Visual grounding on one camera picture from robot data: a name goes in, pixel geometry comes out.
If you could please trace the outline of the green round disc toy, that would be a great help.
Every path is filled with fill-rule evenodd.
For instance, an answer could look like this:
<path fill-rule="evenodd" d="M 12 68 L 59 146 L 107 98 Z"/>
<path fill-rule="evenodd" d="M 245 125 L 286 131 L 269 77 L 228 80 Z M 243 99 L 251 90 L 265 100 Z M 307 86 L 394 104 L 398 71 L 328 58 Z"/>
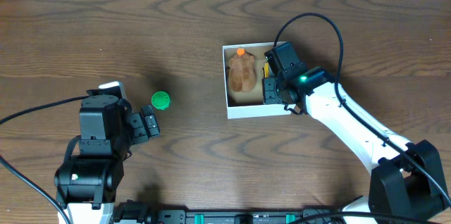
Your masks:
<path fill-rule="evenodd" d="M 158 91 L 152 95 L 152 105 L 158 110 L 165 110 L 171 104 L 170 95 L 165 91 Z"/>

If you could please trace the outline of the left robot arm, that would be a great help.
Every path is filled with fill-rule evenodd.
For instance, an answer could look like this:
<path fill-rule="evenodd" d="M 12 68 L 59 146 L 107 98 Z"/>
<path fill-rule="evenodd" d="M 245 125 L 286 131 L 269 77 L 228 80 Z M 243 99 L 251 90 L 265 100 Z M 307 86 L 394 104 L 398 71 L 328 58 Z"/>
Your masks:
<path fill-rule="evenodd" d="M 137 113 L 119 86 L 88 90 L 81 102 L 80 134 L 54 176 L 56 200 L 72 223 L 112 223 L 116 190 L 132 145 L 160 134 L 154 110 Z"/>

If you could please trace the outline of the brown plush bear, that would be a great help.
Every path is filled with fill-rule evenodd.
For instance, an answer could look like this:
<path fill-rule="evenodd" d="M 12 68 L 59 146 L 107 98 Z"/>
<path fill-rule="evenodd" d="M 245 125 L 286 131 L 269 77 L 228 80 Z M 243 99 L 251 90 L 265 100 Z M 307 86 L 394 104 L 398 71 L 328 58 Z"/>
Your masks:
<path fill-rule="evenodd" d="M 234 92 L 250 92 L 253 90 L 257 76 L 255 73 L 255 57 L 244 48 L 237 48 L 236 53 L 228 61 L 228 87 Z"/>

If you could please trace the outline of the yellow grey toy truck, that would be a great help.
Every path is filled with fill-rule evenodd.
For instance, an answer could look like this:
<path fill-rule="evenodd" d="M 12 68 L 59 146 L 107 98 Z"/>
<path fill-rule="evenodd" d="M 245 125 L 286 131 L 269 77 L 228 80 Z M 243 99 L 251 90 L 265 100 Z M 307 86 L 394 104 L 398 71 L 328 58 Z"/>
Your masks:
<path fill-rule="evenodd" d="M 262 68 L 262 72 L 264 78 L 271 77 L 271 68 L 268 62 L 265 62 L 264 67 Z"/>

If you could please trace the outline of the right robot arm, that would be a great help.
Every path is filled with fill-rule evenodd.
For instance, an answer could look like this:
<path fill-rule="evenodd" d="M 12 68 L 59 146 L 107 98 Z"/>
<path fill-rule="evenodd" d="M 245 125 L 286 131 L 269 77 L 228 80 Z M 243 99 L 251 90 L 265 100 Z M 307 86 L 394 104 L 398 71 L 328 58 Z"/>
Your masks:
<path fill-rule="evenodd" d="M 331 130 L 363 163 L 371 177 L 369 195 L 343 207 L 344 223 L 427 221 L 450 207 L 440 154 L 428 141 L 410 142 L 378 122 L 321 67 L 308 69 L 291 43 L 265 54 L 273 73 L 271 96 Z"/>

